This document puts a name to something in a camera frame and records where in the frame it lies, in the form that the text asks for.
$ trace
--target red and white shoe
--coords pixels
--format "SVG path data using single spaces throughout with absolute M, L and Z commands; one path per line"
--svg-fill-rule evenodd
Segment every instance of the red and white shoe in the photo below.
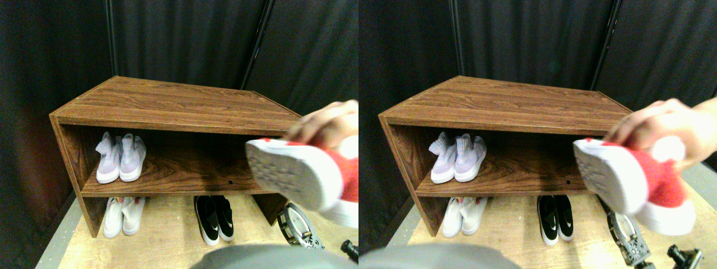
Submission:
M 586 187 L 612 210 L 664 235 L 692 230 L 695 210 L 673 167 L 685 156 L 679 138 L 661 138 L 650 153 L 591 138 L 573 142 L 573 149 Z
M 247 159 L 263 189 L 341 225 L 358 228 L 358 148 L 358 136 L 345 139 L 338 152 L 262 138 L 247 142 Z

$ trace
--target wood grain surface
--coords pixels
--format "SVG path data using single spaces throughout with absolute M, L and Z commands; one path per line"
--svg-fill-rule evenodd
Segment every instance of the wood grain surface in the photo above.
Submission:
M 681 250 L 699 248 L 704 257 L 699 268 L 717 268 L 717 212 L 690 187 L 697 212 L 694 230 L 683 236 L 664 236 L 643 226 L 642 236 L 652 251 L 647 261 L 657 268 L 672 268 L 667 254 L 672 244 Z M 478 232 L 454 238 L 433 237 L 421 221 L 409 244 L 465 243 L 495 248 L 522 268 L 628 268 L 607 227 L 607 218 L 592 194 L 569 195 L 575 233 L 570 242 L 557 245 L 543 242 L 536 211 L 537 197 L 493 197 L 483 213 Z
M 148 148 L 139 179 L 107 184 L 96 180 L 96 167 L 83 197 L 212 194 L 266 194 L 254 181 L 243 146 L 239 148 Z
M 419 197 L 493 197 L 587 193 L 569 142 L 552 150 L 536 147 L 492 146 L 475 179 L 431 181 L 427 173 L 416 189 Z
M 55 112 L 59 124 L 280 136 L 299 115 L 257 93 L 113 77 Z
M 598 92 L 459 76 L 382 115 L 399 125 L 603 136 L 628 113 Z
M 67 246 L 60 268 L 189 268 L 204 254 L 230 245 L 288 245 L 278 226 L 269 226 L 249 195 L 227 196 L 232 205 L 234 240 L 210 247 L 204 243 L 196 221 L 192 197 L 152 197 L 147 200 L 139 231 L 122 232 L 113 239 L 100 233 L 92 238 L 80 221 Z M 313 212 L 306 212 L 326 251 L 346 257 L 344 240 L 359 243 L 359 231 L 336 225 Z

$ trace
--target black sneaker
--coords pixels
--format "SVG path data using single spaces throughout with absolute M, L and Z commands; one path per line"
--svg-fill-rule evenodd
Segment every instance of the black sneaker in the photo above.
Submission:
M 567 195 L 555 196 L 555 208 L 558 212 L 558 235 L 565 241 L 573 240 L 573 209 Z
M 194 197 L 194 211 L 199 221 L 201 237 L 207 245 L 216 245 L 219 242 L 219 223 L 214 201 L 208 196 Z
M 555 210 L 555 198 L 552 195 L 538 197 L 538 216 L 540 217 L 540 233 L 547 245 L 558 242 L 558 217 Z
M 224 241 L 234 239 L 234 223 L 232 222 L 232 206 L 224 195 L 212 195 L 217 206 L 217 220 L 219 221 L 219 236 Z

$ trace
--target wooden shelf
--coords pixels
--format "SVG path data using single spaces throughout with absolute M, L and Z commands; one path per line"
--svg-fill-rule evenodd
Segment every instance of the wooden shelf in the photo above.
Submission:
M 259 188 L 244 143 L 276 137 L 300 116 L 246 90 L 112 77 L 49 115 L 57 144 L 92 237 L 107 197 L 251 194 L 273 225 L 286 198 Z M 132 133 L 147 145 L 142 174 L 133 182 L 97 182 L 104 132 Z
M 600 92 L 457 76 L 379 114 L 406 187 L 432 236 L 448 197 L 588 192 L 572 142 L 604 136 L 630 110 Z M 469 182 L 434 184 L 428 148 L 442 131 L 488 147 Z
M 572 151 L 538 148 L 489 148 L 478 175 L 469 182 L 431 181 L 430 172 L 416 189 L 420 197 L 495 197 L 587 193 Z
M 97 169 L 82 189 L 83 197 L 151 197 L 163 195 L 267 194 L 256 184 L 244 151 L 217 148 L 150 148 L 142 175 L 132 182 L 100 184 Z

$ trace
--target shoe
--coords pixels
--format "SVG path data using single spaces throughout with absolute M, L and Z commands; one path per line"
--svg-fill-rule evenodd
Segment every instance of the shoe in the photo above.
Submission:
M 463 198 L 453 197 L 448 201 L 446 215 L 443 217 L 443 236 L 451 238 L 460 232 L 463 216 L 460 214 Z
M 565 241 L 573 240 L 573 209 L 567 195 L 555 195 L 555 209 L 558 212 L 558 235 Z
M 678 137 L 661 138 L 647 152 L 590 138 L 573 142 L 573 148 L 586 187 L 610 209 L 634 215 L 663 235 L 692 230 L 695 210 L 673 167 L 685 156 Z
M 438 139 L 431 143 L 428 148 L 433 154 L 438 155 L 436 163 L 431 169 L 431 181 L 441 184 L 450 181 L 455 175 L 456 145 L 449 145 L 448 135 L 441 132 Z
M 485 141 L 476 136 L 470 141 L 470 135 L 464 134 L 456 138 L 457 158 L 455 160 L 455 180 L 468 182 L 478 175 L 480 164 L 485 158 Z
M 217 245 L 219 242 L 219 220 L 217 220 L 217 208 L 211 197 L 194 197 L 194 212 L 199 222 L 201 238 L 207 245 Z
M 212 195 L 214 205 L 217 206 L 217 222 L 219 223 L 219 237 L 224 241 L 234 239 L 234 223 L 232 222 L 232 206 L 224 195 Z
M 107 200 L 107 210 L 105 211 L 105 224 L 102 232 L 106 238 L 115 238 L 122 230 L 122 197 L 110 197 Z
M 483 218 L 488 198 L 463 198 L 463 207 L 460 208 L 460 215 L 463 217 L 463 225 L 460 230 L 464 235 L 473 235 L 480 227 L 480 220 Z
M 100 153 L 100 164 L 97 167 L 97 181 L 100 184 L 110 183 L 120 176 L 121 141 L 121 137 L 117 136 L 112 139 L 110 132 L 105 132 L 102 141 L 95 147 L 95 150 Z
M 340 225 L 359 227 L 359 137 L 337 151 L 262 138 L 247 142 L 247 159 L 260 187 Z
M 125 235 L 134 235 L 139 231 L 145 200 L 145 197 L 125 197 L 122 203 L 122 231 Z
M 142 174 L 142 163 L 147 156 L 147 148 L 139 136 L 131 133 L 122 138 L 122 161 L 120 162 L 120 179 L 132 182 Z
M 555 245 L 558 242 L 558 217 L 552 195 L 538 197 L 538 216 L 543 241 L 546 245 Z

